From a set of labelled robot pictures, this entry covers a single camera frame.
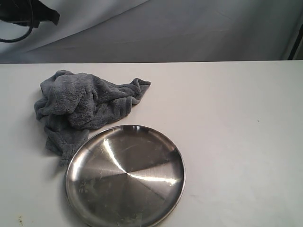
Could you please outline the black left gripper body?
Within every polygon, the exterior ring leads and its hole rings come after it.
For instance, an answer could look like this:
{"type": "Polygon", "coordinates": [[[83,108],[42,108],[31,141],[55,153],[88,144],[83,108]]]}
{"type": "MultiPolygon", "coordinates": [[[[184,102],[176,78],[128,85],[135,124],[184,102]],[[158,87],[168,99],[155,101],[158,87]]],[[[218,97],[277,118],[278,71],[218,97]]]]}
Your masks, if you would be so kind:
{"type": "Polygon", "coordinates": [[[39,0],[1,0],[0,20],[19,26],[39,27],[41,22],[58,25],[60,14],[39,0]]]}

